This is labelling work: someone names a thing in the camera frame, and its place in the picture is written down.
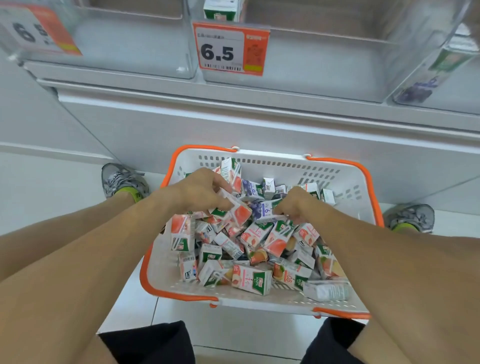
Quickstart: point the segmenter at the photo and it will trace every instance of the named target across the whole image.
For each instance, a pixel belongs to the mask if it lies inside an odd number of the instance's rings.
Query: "gray sneaker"
[[[412,224],[418,231],[431,233],[435,223],[435,211],[430,205],[398,205],[384,215],[385,226],[392,230],[404,222]]]
[[[123,187],[133,187],[145,198],[149,195],[150,189],[144,173],[137,173],[134,170],[118,163],[107,163],[102,167],[102,185],[105,197],[112,197],[116,191]]]

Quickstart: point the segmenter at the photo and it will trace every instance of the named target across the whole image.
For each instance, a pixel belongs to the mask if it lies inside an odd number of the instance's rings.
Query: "forearm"
[[[412,362],[478,361],[477,247],[419,242],[313,199],[303,210],[372,315]]]
[[[2,282],[2,362],[70,363],[173,215],[174,199],[170,189],[159,190]]]

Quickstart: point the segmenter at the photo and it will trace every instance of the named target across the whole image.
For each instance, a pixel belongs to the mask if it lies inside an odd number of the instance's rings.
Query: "orange price tag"
[[[1,3],[0,24],[25,49],[82,55],[55,12],[45,6]]]
[[[263,75],[269,30],[195,22],[193,31],[200,68]]]

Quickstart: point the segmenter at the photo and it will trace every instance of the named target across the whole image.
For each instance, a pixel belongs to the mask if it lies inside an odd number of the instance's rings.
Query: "shopping basket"
[[[373,191],[369,172],[361,164],[332,158],[313,158],[243,150],[238,147],[182,146],[175,151],[162,186],[176,183],[201,167],[214,168],[224,158],[233,157],[242,165],[242,178],[259,182],[263,177],[277,183],[295,185],[316,182],[319,188],[334,191],[339,210],[371,224],[383,226],[382,213]],[[182,301],[207,301],[217,305],[259,309],[291,314],[370,318],[356,293],[348,301],[316,302],[299,291],[275,283],[267,296],[230,286],[202,287],[198,282],[182,282],[178,252],[170,251],[168,227],[154,241],[142,264],[140,281],[150,294]]]

